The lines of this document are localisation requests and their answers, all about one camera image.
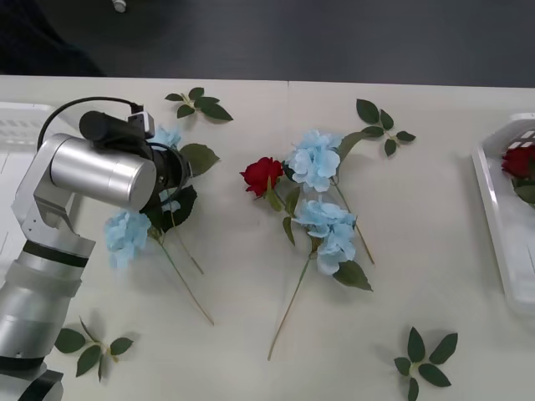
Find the blue hydrangea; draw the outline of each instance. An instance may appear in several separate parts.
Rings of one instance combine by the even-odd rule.
[[[320,200],[303,200],[296,211],[297,223],[306,226],[310,236],[323,238],[318,248],[318,269],[327,276],[339,270],[339,263],[352,261],[355,216],[338,205]]]
[[[156,129],[154,138],[151,138],[150,140],[148,140],[148,142],[151,142],[153,144],[163,144],[170,147],[176,147],[181,141],[181,139],[182,137],[178,133],[178,129],[172,129],[168,131],[167,129],[159,125]]]
[[[175,192],[176,188],[172,188],[170,190],[163,190],[160,192],[160,201],[165,201],[167,198]],[[175,211],[178,211],[181,208],[181,204],[178,203],[176,200],[172,201],[171,203],[168,203],[166,205],[163,205],[161,209],[163,211],[170,211],[171,213],[175,213]]]
[[[320,134],[317,129],[309,131],[287,160],[295,172],[293,180],[304,183],[304,190],[315,189],[325,192],[329,189],[329,178],[336,174],[340,156],[336,149],[342,143],[339,135]]]
[[[145,248],[150,220],[146,215],[121,211],[106,221],[104,235],[110,251],[110,265],[126,268],[138,249]]]

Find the artificial leaf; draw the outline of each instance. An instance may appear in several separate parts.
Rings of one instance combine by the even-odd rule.
[[[206,173],[219,161],[219,157],[206,145],[188,144],[181,149],[181,154],[190,162],[194,177]]]
[[[353,132],[349,135],[345,135],[345,137],[342,139],[342,143],[338,147],[338,155],[340,156],[340,164],[344,161],[344,159],[347,157],[349,152],[353,149],[353,147],[364,138],[368,138],[368,134],[365,132]]]
[[[197,199],[197,193],[193,189],[192,185],[181,189],[181,191],[178,193],[178,196],[176,197],[176,201],[181,205],[181,208],[173,213],[172,218],[170,211],[163,212],[161,229],[164,232],[168,232],[174,226],[179,226],[184,221],[186,221],[186,219],[191,214],[191,210],[193,209],[193,205],[195,204],[195,199]]]
[[[395,153],[396,148],[395,140],[386,140],[385,142],[385,153],[387,156],[392,156]]]
[[[526,203],[535,203],[535,185],[517,186],[516,194]]]
[[[404,142],[412,142],[416,139],[413,134],[409,134],[407,131],[398,132],[396,137],[398,138],[398,140],[403,140]]]
[[[91,338],[95,343],[98,343],[99,340],[97,339],[97,337],[93,336],[93,335],[89,332],[87,326],[85,326],[84,322],[82,321],[82,318],[80,318],[80,323],[82,323],[82,328],[84,329],[85,333],[89,336],[89,338]]]
[[[385,131],[377,125],[371,125],[370,127],[366,127],[362,130],[362,132],[368,134],[368,138],[380,138],[385,133]]]
[[[290,181],[295,182],[293,180],[293,174],[295,174],[295,171],[290,169],[290,166],[285,161],[283,162],[283,171]]]
[[[429,383],[435,385],[436,387],[450,387],[450,380],[445,376],[445,374],[437,368],[435,365],[430,363],[424,363],[418,368],[418,372],[422,378],[427,380]]]
[[[87,348],[78,360],[78,367],[76,368],[76,377],[87,373],[100,359],[100,345],[92,345]]]
[[[435,365],[442,365],[448,358],[453,355],[457,348],[457,340],[459,336],[456,332],[448,334],[438,346],[435,348],[435,351],[429,357],[429,362],[434,363]]]
[[[286,216],[283,219],[283,227],[284,232],[286,232],[286,235],[288,236],[288,239],[290,242],[292,242],[292,245],[295,246],[295,240],[293,239],[293,232],[292,232],[292,217]]]
[[[191,115],[195,113],[195,109],[191,108],[187,104],[183,104],[181,107],[178,108],[176,111],[176,117],[178,119],[181,119],[182,117],[186,117],[188,115]]]
[[[296,186],[286,196],[286,212],[293,216],[295,213],[295,207],[298,205],[299,195],[301,194],[301,187]]]
[[[394,359],[395,366],[403,376],[409,376],[410,371],[410,360],[407,358],[396,358]]]
[[[99,360],[99,383],[102,381],[102,373],[104,371],[104,363],[105,363],[106,355],[103,353],[100,355]]]
[[[75,353],[85,345],[85,337],[71,328],[62,328],[54,345],[61,353]]]
[[[365,123],[379,123],[379,111],[377,110],[377,106],[368,100],[357,99],[357,113],[359,113],[359,117]]]
[[[195,107],[201,108],[206,107],[210,104],[219,103],[219,99],[211,98],[210,96],[201,96],[195,101]]]
[[[410,378],[409,381],[409,395],[407,396],[408,401],[416,401],[418,398],[418,393],[420,392],[420,386],[415,378]]]
[[[212,103],[201,108],[201,112],[213,119],[222,119],[223,121],[232,121],[232,116],[219,104]]]
[[[410,330],[407,353],[412,363],[421,362],[425,356],[424,340],[421,339],[421,335],[414,327]]]
[[[275,211],[281,211],[283,207],[281,206],[280,202],[278,201],[277,195],[275,195],[275,191],[271,187],[271,177],[267,178],[267,190],[266,190],[266,198],[271,207]]]
[[[190,100],[197,100],[204,94],[204,88],[193,88],[190,90],[190,93],[187,95]]]
[[[166,100],[170,100],[171,102],[183,102],[184,99],[179,94],[168,94],[166,96]]]
[[[110,353],[114,356],[121,355],[128,351],[134,342],[126,337],[117,338],[110,345]]]
[[[388,113],[386,113],[384,110],[381,110],[381,124],[383,127],[388,131],[389,129],[392,129],[394,127],[394,120]]]
[[[360,267],[356,261],[342,261],[339,263],[339,266],[339,270],[333,274],[333,277],[337,282],[340,282],[347,287],[356,287],[365,291],[373,291],[362,267]]]

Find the rose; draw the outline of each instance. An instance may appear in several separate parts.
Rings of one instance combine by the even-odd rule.
[[[535,162],[535,146],[509,149],[503,156],[502,170],[517,178],[528,178],[530,159]]]
[[[257,196],[264,195],[268,190],[268,179],[271,178],[272,188],[275,186],[277,178],[284,174],[283,165],[278,160],[273,161],[273,157],[262,157],[256,163],[249,165],[243,175],[245,182],[249,184],[247,192],[253,190]]]

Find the white basket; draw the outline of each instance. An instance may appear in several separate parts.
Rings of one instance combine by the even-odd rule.
[[[0,102],[0,283],[7,267],[18,257],[25,242],[11,204],[20,181],[32,163],[43,122],[53,111],[53,107],[45,104]],[[61,114],[61,117],[54,119],[46,137],[59,132],[79,136],[64,117]]]
[[[502,156],[535,145],[534,136],[535,114],[515,114],[472,154],[507,304],[529,315],[535,315],[535,209],[515,194]]]

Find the flower stem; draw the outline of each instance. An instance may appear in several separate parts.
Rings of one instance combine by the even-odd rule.
[[[331,182],[333,183],[334,188],[336,188],[336,191],[339,193],[340,198],[342,198],[342,201],[344,202],[345,207],[347,208],[348,212],[351,213],[348,202],[345,200],[344,194],[338,187],[338,184],[334,182],[332,177],[331,177]],[[371,256],[371,252],[369,251],[368,244],[366,244],[366,240],[364,239],[364,236],[362,235],[362,232],[360,231],[359,223],[355,222],[355,227],[357,228],[357,231],[359,232],[360,238],[362,238],[362,243],[364,244],[364,249],[366,250],[366,253],[368,254],[369,259],[371,260],[373,264],[375,264],[374,258]]]
[[[176,229],[176,224],[175,224],[175,217],[173,216],[173,213],[171,212],[171,221],[173,223],[173,228],[175,229],[175,233],[176,233],[176,237],[178,238],[178,241],[181,243],[182,247],[184,248],[184,251],[186,251],[186,254],[190,257],[191,261],[193,262],[193,264],[196,266],[196,268],[199,270],[199,272],[201,272],[201,274],[204,274],[204,272],[202,271],[201,267],[199,266],[199,264],[197,263],[197,261],[195,260],[195,258],[191,255],[191,253],[187,250],[186,248],[186,244],[184,243],[184,241],[182,240],[182,237],[181,235],[178,233],[178,230]]]
[[[184,285],[186,286],[186,289],[187,289],[187,291],[190,293],[191,298],[193,298],[193,301],[195,301],[195,304],[199,307],[199,309],[201,309],[202,313],[204,314],[204,316],[206,317],[206,319],[208,319],[208,321],[212,324],[212,326],[215,326],[214,321],[211,319],[210,316],[208,316],[208,313],[206,313],[206,311],[202,308],[201,304],[196,300],[195,296],[193,295],[193,292],[191,292],[190,287],[187,285],[186,280],[184,280],[184,277],[181,275],[181,273],[180,273],[180,272],[178,271],[178,269],[176,268],[175,263],[173,262],[173,260],[171,259],[171,256],[169,255],[169,252],[167,252],[167,250],[166,250],[166,248],[163,246],[163,244],[160,244],[160,246],[161,246],[161,249],[163,249],[164,253],[166,254],[167,259],[169,260],[169,262],[171,263],[171,265],[172,265],[173,268],[175,269],[176,274],[178,274],[178,277],[181,278],[182,282],[183,282]]]
[[[286,322],[286,317],[288,316],[288,313],[290,312],[290,308],[292,307],[293,300],[295,299],[295,296],[298,293],[299,286],[301,286],[301,281],[303,280],[304,273],[307,271],[308,264],[310,263],[311,258],[312,258],[312,254],[308,256],[307,262],[305,263],[303,271],[301,272],[301,277],[299,278],[298,286],[295,287],[295,292],[293,293],[292,300],[290,301],[290,304],[288,305],[288,309],[286,310],[286,313],[284,313],[283,320],[281,321],[281,324],[277,330],[277,334],[275,334],[275,338],[273,339],[271,347],[269,348],[269,355],[267,356],[268,361],[271,361],[271,355],[273,354],[273,349],[275,348],[275,343],[277,342],[278,335],[280,334],[281,329],[283,328],[284,322]]]

